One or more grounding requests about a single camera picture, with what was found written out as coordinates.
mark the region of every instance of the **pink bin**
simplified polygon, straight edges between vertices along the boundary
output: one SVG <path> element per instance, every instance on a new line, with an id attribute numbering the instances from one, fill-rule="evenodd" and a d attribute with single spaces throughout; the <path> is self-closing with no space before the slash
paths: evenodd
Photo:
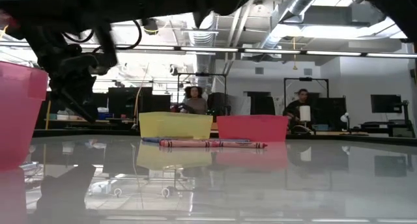
<path id="1" fill-rule="evenodd" d="M 25 160 L 47 84 L 42 70 L 0 61 L 0 170 Z"/>
<path id="2" fill-rule="evenodd" d="M 288 118 L 273 115 L 217 117 L 220 139 L 284 142 Z"/>

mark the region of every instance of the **laboratory room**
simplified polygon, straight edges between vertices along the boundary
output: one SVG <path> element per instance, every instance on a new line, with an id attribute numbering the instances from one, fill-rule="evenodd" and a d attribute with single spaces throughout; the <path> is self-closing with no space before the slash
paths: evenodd
<path id="1" fill-rule="evenodd" d="M 4 223 L 417 223 L 417 0 L 146 2 L 0 0 Z"/>

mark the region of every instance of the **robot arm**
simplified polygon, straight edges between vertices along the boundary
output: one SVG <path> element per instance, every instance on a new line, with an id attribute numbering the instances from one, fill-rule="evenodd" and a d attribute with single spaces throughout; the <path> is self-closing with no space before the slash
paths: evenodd
<path id="1" fill-rule="evenodd" d="M 95 77 L 115 66 L 116 47 L 111 23 L 187 12 L 199 26 L 210 11 L 227 15 L 248 0 L 0 0 L 9 16 L 7 33 L 26 39 L 38 64 L 50 76 L 51 95 L 94 122 L 97 108 L 92 100 Z M 78 44 L 68 44 L 65 33 L 78 35 L 92 29 L 102 52 L 85 53 Z"/>

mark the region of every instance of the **glossy table surface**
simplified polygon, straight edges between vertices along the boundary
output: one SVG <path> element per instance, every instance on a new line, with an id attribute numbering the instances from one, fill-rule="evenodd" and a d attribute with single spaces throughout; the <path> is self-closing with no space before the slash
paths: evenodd
<path id="1" fill-rule="evenodd" d="M 264 150 L 140 137 L 33 139 L 0 173 L 2 223 L 417 223 L 417 148 L 288 140 Z"/>

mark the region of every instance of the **desk lamp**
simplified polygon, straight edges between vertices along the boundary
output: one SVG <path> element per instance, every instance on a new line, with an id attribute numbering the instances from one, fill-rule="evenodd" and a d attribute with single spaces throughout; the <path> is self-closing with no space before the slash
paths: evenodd
<path id="1" fill-rule="evenodd" d="M 350 118 L 349 118 L 349 113 L 345 113 L 344 115 L 342 115 L 342 116 L 340 117 L 340 120 L 341 120 L 342 122 L 347 123 L 347 131 L 350 133 L 350 132 L 351 132 L 351 120 L 350 120 Z"/>
<path id="2" fill-rule="evenodd" d="M 311 121 L 310 106 L 300 106 L 300 121 L 304 123 L 304 127 L 307 127 L 307 122 Z"/>

